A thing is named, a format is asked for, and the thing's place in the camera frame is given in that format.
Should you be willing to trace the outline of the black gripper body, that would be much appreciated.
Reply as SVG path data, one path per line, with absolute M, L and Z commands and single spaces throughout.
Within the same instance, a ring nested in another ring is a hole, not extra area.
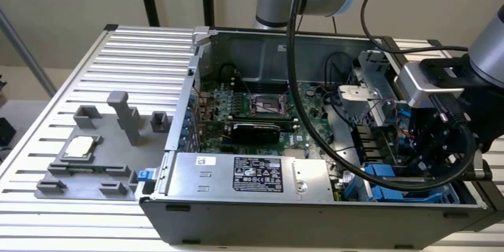
M 503 88 L 487 82 L 456 82 L 456 87 L 464 88 L 458 101 L 471 118 L 468 126 L 478 135 L 476 144 L 483 144 L 486 153 L 503 136 Z

